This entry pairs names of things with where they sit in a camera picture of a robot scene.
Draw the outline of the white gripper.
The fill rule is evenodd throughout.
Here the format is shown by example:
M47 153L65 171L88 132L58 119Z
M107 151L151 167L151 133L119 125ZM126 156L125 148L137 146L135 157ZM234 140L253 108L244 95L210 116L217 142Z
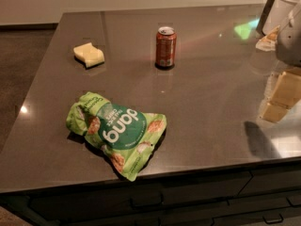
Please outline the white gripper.
M301 1L282 20L277 34L277 59L301 66ZM273 123L281 121L301 100L301 69L283 71L260 108L260 118Z

